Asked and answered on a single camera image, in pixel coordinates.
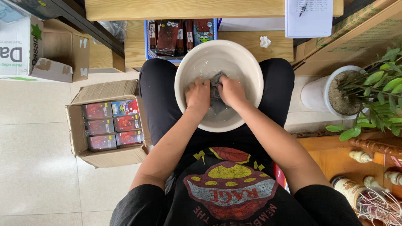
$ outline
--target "white flower pot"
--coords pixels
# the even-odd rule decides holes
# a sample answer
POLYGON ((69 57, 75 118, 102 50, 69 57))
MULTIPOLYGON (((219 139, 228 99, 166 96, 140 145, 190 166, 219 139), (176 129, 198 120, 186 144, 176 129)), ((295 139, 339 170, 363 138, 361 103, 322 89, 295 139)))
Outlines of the white flower pot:
POLYGON ((339 114, 334 110, 334 108, 329 103, 329 86, 332 80, 337 76, 339 73, 347 71, 347 70, 354 70, 359 71, 361 67, 358 66, 344 66, 335 70, 331 75, 325 76, 320 78, 316 81, 310 82, 303 87, 301 91, 301 100, 308 109, 316 110, 316 111, 325 111, 331 112, 332 114, 342 118, 342 119, 354 119, 356 118, 357 114, 354 115, 342 115, 339 114))

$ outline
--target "paper sheet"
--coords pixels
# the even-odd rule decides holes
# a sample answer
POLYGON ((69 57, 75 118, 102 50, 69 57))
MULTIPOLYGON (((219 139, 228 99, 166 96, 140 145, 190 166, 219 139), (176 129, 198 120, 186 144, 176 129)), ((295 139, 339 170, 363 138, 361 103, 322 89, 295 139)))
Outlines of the paper sheet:
POLYGON ((331 35, 333 0, 286 0, 285 37, 317 38, 331 35), (300 11, 307 3, 306 10, 300 11))

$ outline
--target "pen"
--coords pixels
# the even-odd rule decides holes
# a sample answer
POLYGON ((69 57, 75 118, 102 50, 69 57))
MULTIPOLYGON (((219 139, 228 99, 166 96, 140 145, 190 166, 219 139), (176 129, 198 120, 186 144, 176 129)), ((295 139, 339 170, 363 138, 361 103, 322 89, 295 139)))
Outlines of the pen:
POLYGON ((307 2, 306 5, 301 8, 299 16, 302 16, 301 14, 306 10, 306 8, 307 8, 307 2))

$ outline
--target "crumpled tissue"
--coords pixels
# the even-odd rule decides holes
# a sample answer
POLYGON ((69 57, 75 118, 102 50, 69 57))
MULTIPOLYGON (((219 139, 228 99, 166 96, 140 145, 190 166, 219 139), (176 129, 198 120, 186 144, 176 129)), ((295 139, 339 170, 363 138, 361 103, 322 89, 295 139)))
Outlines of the crumpled tissue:
POLYGON ((271 40, 269 40, 268 36, 261 36, 260 40, 261 47, 268 48, 268 46, 271 44, 271 40))

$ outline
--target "wooden table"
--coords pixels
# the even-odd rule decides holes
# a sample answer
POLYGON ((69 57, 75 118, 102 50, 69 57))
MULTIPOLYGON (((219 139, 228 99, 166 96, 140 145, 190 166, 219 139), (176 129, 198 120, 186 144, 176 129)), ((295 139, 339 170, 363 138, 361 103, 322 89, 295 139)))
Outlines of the wooden table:
MULTIPOLYGON (((285 14, 285 0, 85 0, 85 7, 90 21, 283 17, 285 14)), ((343 15, 343 0, 334 0, 333 15, 343 15)))
MULTIPOLYGON (((124 43, 126 67, 140 68, 146 61, 144 39, 144 21, 129 21, 127 41, 124 43)), ((220 31, 218 39, 241 44, 258 62, 276 57, 293 61, 293 39, 285 38, 284 31, 220 31), (268 48, 260 47, 261 36, 268 36, 271 40, 268 48)))

